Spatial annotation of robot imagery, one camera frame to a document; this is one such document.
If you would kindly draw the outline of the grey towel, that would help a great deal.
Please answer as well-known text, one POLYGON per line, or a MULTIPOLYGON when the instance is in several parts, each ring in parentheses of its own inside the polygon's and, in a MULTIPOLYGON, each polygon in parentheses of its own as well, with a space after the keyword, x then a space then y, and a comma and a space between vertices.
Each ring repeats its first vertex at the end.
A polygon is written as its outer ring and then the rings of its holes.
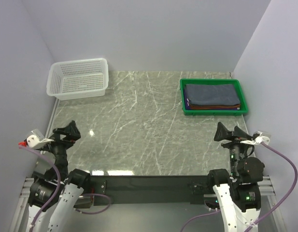
POLYGON ((232 84, 224 85, 185 85, 185 94, 188 102, 193 105, 209 106, 234 106, 240 105, 241 101, 232 84))

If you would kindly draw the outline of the orange brown towel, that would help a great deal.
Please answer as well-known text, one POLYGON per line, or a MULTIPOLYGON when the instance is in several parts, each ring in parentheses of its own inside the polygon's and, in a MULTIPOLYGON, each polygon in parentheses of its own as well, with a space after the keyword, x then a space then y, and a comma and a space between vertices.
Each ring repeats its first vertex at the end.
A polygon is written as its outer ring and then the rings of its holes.
POLYGON ((190 104, 189 108, 191 110, 238 110, 240 109, 240 104, 236 105, 196 105, 190 104))

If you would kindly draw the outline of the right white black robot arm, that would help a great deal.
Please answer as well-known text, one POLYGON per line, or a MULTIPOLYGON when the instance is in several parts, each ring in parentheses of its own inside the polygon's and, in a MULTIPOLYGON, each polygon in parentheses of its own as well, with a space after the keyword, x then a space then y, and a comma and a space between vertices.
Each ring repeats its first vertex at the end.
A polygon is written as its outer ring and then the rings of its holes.
POLYGON ((253 157, 253 137, 235 126, 228 130, 218 122, 214 141, 229 150, 230 171, 209 171, 207 189, 215 193, 226 232, 243 232, 255 222, 261 210, 258 183, 265 165, 253 157))

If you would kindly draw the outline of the purple towel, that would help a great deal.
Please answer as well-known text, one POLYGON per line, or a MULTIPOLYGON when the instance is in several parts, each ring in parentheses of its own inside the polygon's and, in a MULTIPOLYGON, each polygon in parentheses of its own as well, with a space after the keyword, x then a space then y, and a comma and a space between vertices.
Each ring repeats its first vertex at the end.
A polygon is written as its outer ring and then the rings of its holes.
POLYGON ((190 103, 189 103, 189 100, 188 100, 188 98, 187 98, 187 94, 186 94, 185 90, 183 90, 183 94, 184 94, 185 109, 186 109, 186 110, 191 110, 191 109, 189 108, 190 103))

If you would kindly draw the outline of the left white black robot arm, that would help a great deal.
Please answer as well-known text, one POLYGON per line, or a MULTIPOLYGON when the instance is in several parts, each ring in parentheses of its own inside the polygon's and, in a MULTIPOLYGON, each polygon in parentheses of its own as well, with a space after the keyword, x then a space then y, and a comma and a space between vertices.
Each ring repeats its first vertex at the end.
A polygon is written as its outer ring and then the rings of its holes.
POLYGON ((68 171, 67 150, 80 138, 75 121, 71 121, 65 127, 53 129, 48 138, 33 130, 19 143, 21 148, 40 155, 51 166, 43 176, 36 177, 30 187, 28 232, 62 231, 78 198, 91 190, 89 173, 79 169, 68 171), (54 160, 41 155, 43 151, 53 154, 54 160))

